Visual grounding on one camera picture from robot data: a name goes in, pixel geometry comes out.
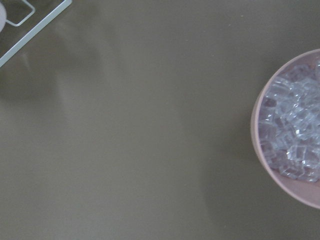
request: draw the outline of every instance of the bowl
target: bowl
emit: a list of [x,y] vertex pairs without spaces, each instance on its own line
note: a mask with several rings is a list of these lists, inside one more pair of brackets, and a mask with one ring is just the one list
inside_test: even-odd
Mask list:
[[317,182],[306,182],[302,180],[292,179],[281,175],[277,170],[270,167],[270,162],[264,155],[260,137],[259,137],[259,115],[265,95],[275,81],[275,78],[283,76],[290,72],[295,66],[308,65],[311,69],[315,69],[320,63],[320,49],[305,52],[284,64],[266,83],[259,94],[251,116],[251,139],[254,150],[263,167],[270,174],[273,180],[289,195],[298,201],[320,209],[320,180]]

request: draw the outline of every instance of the pink bowl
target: pink bowl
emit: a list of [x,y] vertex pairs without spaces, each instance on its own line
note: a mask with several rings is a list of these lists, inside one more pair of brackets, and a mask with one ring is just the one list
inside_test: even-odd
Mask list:
[[295,65],[299,64],[308,64],[311,67],[315,66],[315,62],[320,60],[320,49],[312,50],[305,52],[289,62],[283,65],[267,82],[263,90],[257,98],[252,116],[251,116],[251,139],[253,143],[254,150],[267,172],[271,175],[273,180],[289,195],[299,200],[300,202],[309,205],[311,207],[320,209],[320,180],[315,183],[303,182],[300,180],[294,180],[285,176],[280,175],[277,171],[271,169],[264,157],[264,154],[261,149],[259,132],[258,132],[258,120],[259,120],[259,111],[261,108],[262,100],[266,91],[268,90],[270,84],[276,76],[287,72]]

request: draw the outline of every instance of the metal rack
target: metal rack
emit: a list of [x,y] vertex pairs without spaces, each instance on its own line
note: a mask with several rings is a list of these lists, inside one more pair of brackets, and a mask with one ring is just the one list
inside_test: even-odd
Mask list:
[[17,22],[7,16],[7,24],[0,33],[0,67],[72,3],[72,0],[20,1],[29,12]]

